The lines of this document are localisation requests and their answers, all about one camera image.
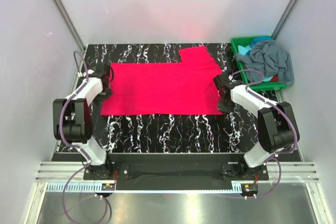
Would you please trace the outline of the red t shirt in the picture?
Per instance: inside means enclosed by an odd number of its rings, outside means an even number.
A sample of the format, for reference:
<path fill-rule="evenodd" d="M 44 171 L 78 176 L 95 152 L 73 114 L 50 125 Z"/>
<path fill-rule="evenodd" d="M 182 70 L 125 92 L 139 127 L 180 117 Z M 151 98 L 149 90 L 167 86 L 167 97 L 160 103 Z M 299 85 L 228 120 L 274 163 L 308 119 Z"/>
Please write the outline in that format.
<path fill-rule="evenodd" d="M 222 72 L 219 65 L 205 46 L 179 54 L 179 63 L 113 63 L 113 94 L 101 115 L 220 115 L 213 81 Z"/>

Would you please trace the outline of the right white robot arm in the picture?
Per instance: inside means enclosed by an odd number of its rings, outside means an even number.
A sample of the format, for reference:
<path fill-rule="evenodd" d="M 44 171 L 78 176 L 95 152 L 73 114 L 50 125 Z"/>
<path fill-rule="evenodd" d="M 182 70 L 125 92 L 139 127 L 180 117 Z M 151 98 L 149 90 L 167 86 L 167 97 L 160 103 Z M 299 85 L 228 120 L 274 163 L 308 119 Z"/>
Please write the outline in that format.
<path fill-rule="evenodd" d="M 213 81 L 219 94 L 220 112 L 232 112 L 238 104 L 257 119 L 257 143 L 237 164 L 223 165 L 224 179 L 253 179 L 272 158 L 296 150 L 300 134 L 290 103 L 269 100 L 226 74 L 217 75 Z"/>

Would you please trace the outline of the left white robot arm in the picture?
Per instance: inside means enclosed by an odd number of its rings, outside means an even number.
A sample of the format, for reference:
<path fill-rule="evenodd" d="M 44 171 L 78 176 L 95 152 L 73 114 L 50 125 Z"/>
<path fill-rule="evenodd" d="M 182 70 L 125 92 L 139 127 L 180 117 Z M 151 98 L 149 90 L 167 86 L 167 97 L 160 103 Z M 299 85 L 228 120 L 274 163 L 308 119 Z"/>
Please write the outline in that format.
<path fill-rule="evenodd" d="M 53 101 L 53 133 L 57 140 L 74 148 L 86 163 L 85 172 L 93 179 L 113 178 L 113 163 L 107 152 L 93 136 L 93 122 L 90 105 L 101 105 L 112 95 L 110 83 L 114 72 L 104 64 L 95 71 L 86 70 L 82 74 L 82 84 L 70 95 Z"/>

